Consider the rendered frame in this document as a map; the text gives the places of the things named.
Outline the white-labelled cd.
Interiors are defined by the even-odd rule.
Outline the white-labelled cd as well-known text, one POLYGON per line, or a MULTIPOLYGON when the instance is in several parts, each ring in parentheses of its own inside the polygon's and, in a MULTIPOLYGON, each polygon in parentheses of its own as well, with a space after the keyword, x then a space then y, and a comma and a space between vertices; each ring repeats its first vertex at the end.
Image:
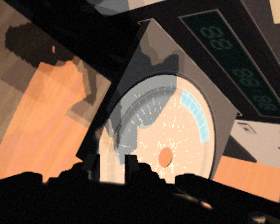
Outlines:
POLYGON ((124 183, 125 154, 137 155, 152 171, 174 183, 187 172, 208 179, 214 154, 214 130, 208 106, 188 81, 173 75, 147 78, 127 91, 103 127, 100 181, 124 183), (159 154, 168 147, 166 167, 159 154))

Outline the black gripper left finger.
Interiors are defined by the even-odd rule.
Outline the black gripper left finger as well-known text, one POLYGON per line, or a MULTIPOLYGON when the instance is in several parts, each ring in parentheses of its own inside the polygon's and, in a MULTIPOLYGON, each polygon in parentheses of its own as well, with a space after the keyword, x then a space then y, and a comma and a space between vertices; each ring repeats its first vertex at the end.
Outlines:
MULTIPOLYGON (((71 169, 62 171, 58 177, 49 177, 46 182, 84 179, 100 181, 100 154, 88 154, 84 162, 73 164, 71 169)), ((0 190, 38 182, 43 182, 42 174, 25 171, 0 179, 0 190)))

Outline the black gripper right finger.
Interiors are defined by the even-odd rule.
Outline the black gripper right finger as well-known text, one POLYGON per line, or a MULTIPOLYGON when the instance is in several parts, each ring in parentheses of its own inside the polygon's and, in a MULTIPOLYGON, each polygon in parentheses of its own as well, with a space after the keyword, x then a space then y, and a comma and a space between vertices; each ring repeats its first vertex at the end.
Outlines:
POLYGON ((125 154, 124 183, 155 188, 199 203, 202 201, 240 224, 280 224, 278 202, 193 173, 176 175, 174 184, 166 183, 165 178, 152 171, 148 163, 138 162, 134 154, 125 154))

